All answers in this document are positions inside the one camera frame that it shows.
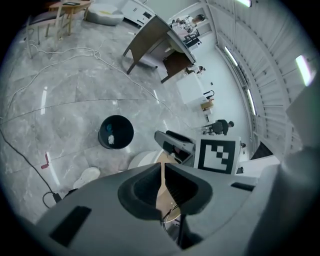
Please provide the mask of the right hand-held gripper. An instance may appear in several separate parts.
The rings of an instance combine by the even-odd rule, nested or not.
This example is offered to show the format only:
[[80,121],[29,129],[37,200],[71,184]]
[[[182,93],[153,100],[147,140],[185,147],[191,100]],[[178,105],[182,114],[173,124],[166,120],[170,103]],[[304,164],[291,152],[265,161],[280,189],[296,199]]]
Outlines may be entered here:
[[236,174],[241,147],[239,136],[198,136],[194,141],[170,130],[157,130],[154,139],[169,155],[182,154],[182,165],[220,174]]

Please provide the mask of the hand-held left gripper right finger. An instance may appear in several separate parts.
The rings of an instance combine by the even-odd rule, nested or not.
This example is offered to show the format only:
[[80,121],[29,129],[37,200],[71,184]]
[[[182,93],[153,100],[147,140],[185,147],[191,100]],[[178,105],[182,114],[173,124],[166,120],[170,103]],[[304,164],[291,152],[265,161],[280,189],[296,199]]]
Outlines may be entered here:
[[218,232],[236,215],[257,184],[252,177],[166,164],[165,185],[180,210],[177,245],[187,249]]

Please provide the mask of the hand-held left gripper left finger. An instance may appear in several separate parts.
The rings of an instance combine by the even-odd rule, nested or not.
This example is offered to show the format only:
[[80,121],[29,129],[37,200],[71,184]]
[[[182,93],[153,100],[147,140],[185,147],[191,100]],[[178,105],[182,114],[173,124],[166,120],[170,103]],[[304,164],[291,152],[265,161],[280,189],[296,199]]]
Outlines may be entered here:
[[156,208],[161,165],[89,182],[49,209],[36,238],[55,256],[172,256],[180,248]]

